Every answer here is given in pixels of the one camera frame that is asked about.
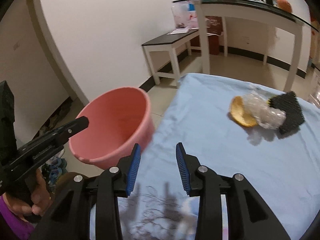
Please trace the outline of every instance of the light blue bed sheet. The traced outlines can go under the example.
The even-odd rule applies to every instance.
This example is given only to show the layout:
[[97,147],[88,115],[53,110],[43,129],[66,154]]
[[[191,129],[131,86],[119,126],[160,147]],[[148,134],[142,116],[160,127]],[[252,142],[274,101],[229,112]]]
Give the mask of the light blue bed sheet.
[[[257,86],[267,98],[282,93]],[[124,240],[194,239],[199,198],[183,190],[175,158],[178,142],[220,175],[243,174],[290,238],[303,235],[320,209],[320,111],[299,99],[306,122],[287,138],[274,130],[241,127],[229,117],[229,105],[251,87],[204,74],[180,79],[175,98],[141,156],[132,195],[118,199]]]

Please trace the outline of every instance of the plastic bag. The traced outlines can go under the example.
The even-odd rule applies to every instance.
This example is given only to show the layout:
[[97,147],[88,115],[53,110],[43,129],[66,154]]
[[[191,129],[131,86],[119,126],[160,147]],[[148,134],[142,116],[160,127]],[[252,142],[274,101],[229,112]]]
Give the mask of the plastic bag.
[[284,123],[285,112],[270,107],[256,91],[242,96],[242,99],[245,111],[251,114],[261,127],[278,129]]

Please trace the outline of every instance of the black sponge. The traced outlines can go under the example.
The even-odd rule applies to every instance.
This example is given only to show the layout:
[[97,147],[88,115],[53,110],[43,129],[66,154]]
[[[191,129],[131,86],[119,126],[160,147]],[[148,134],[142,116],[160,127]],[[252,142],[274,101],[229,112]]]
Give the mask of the black sponge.
[[305,122],[301,106],[297,101],[296,94],[290,91],[270,99],[270,106],[286,112],[284,123],[279,127],[279,132],[284,135],[299,127]]

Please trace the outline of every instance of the human hand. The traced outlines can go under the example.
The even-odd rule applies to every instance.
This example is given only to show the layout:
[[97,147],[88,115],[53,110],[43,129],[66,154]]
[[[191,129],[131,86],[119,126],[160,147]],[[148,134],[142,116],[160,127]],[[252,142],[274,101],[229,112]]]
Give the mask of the human hand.
[[36,179],[38,185],[31,194],[31,201],[34,203],[32,207],[24,201],[10,196],[7,193],[3,194],[4,202],[8,206],[9,210],[21,219],[23,219],[23,215],[30,215],[31,213],[43,216],[52,203],[50,194],[46,189],[44,178],[42,177],[39,169],[36,170]]

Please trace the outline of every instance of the metal screw head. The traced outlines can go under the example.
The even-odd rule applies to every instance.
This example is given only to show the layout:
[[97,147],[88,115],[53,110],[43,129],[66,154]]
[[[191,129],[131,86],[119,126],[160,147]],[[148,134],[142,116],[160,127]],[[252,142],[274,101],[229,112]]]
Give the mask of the metal screw head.
[[241,181],[241,180],[244,179],[244,176],[242,174],[238,173],[238,174],[235,175],[235,179],[238,180],[238,181]]
[[111,168],[109,169],[109,171],[110,171],[111,173],[117,173],[117,172],[119,171],[119,168],[118,168],[117,166],[114,166],[114,167],[111,167]]
[[75,182],[80,182],[82,179],[83,179],[83,178],[82,178],[81,175],[77,175],[77,176],[75,176],[75,177],[73,178],[73,180],[74,180]]
[[208,168],[207,168],[206,166],[200,166],[200,167],[198,168],[198,171],[200,171],[200,172],[207,172],[207,171],[208,171]]

